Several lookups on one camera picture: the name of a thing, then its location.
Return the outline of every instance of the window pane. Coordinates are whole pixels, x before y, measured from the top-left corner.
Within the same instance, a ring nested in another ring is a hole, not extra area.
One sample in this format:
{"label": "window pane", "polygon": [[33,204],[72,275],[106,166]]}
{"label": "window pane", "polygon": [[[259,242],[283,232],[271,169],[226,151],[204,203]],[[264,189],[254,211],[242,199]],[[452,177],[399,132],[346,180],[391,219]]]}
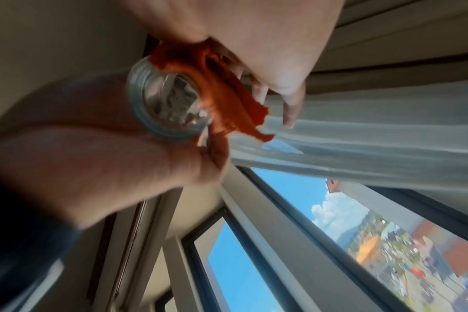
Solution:
{"label": "window pane", "polygon": [[468,312],[468,242],[352,182],[253,171],[414,311]]}
{"label": "window pane", "polygon": [[282,312],[223,218],[194,244],[223,312]]}
{"label": "window pane", "polygon": [[166,312],[177,312],[176,308],[176,301],[174,300],[174,297],[172,297],[171,300],[169,300],[166,305],[165,305],[165,311]]}

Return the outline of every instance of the sheer curtain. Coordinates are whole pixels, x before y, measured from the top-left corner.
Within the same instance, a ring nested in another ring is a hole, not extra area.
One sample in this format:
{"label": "sheer curtain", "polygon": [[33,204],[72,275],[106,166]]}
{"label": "sheer curtain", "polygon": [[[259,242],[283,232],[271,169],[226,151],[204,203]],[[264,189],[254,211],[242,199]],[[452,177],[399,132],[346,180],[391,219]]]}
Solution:
{"label": "sheer curtain", "polygon": [[234,164],[370,186],[468,192],[468,80],[309,95],[294,129],[269,96],[261,145],[229,138]]}

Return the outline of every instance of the hand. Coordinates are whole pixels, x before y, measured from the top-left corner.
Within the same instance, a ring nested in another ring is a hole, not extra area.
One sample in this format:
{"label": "hand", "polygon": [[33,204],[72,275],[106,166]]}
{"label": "hand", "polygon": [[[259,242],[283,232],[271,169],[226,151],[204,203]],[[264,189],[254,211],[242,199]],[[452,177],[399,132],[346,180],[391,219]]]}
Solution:
{"label": "hand", "polygon": [[311,72],[337,22],[344,0],[119,0],[163,41],[213,38],[240,77],[251,74],[253,97],[268,89],[284,99],[284,125],[293,127]]}
{"label": "hand", "polygon": [[0,180],[77,227],[169,189],[219,183],[227,139],[161,142],[125,100],[127,72],[70,78],[0,119]]}

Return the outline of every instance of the glass jar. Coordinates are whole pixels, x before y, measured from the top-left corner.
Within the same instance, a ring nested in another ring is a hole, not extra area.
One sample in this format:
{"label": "glass jar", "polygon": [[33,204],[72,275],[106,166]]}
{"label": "glass jar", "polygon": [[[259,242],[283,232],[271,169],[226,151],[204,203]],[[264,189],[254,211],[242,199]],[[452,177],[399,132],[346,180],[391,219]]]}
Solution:
{"label": "glass jar", "polygon": [[160,72],[148,58],[131,68],[126,90],[135,117],[159,138],[191,140],[209,123],[207,113],[200,108],[200,96],[190,81],[179,74]]}

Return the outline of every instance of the red cloth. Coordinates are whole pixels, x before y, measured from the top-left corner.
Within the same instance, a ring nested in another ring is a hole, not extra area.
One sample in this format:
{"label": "red cloth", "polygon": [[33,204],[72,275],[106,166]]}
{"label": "red cloth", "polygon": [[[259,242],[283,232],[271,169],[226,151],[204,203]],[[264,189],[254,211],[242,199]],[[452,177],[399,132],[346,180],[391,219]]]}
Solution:
{"label": "red cloth", "polygon": [[163,72],[175,72],[191,80],[200,94],[202,109],[212,117],[212,131],[234,131],[268,142],[274,135],[258,132],[268,108],[256,102],[207,42],[192,45],[162,44],[150,55],[150,63]]}

